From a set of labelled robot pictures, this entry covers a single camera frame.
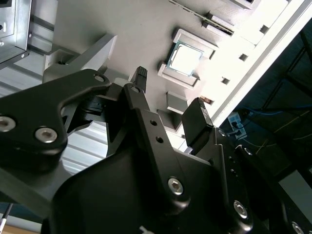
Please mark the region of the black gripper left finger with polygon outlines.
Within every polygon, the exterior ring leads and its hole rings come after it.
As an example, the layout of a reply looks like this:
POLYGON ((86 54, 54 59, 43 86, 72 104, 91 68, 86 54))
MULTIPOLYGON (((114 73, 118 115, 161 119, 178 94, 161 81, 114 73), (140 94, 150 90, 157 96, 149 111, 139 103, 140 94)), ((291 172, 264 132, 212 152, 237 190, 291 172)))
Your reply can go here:
POLYGON ((177 154, 143 86, 120 87, 90 69, 1 98, 1 192, 38 215, 50 213, 72 177, 61 163, 68 136, 93 120, 107 126, 106 159, 132 150, 146 164, 167 215, 189 205, 177 154))

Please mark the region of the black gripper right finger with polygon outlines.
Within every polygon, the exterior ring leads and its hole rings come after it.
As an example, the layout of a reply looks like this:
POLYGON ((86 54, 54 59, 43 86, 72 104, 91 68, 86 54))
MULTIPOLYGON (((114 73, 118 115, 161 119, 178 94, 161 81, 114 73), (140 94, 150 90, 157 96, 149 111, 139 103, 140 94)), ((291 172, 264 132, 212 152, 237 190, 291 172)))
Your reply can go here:
POLYGON ((261 160, 233 146, 215 127, 202 99, 182 115, 192 155, 210 164, 209 211, 228 234, 305 234, 307 218, 261 160))

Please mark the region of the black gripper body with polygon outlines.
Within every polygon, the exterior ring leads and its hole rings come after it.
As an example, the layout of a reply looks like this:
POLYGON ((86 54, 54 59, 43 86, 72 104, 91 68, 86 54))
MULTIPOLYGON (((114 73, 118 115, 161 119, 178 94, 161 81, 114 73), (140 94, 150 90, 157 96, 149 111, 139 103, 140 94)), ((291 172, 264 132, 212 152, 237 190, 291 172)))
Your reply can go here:
POLYGON ((56 193, 43 234, 225 234, 217 176, 209 162, 177 153, 191 195, 167 215, 146 164, 124 151, 72 176, 56 193))

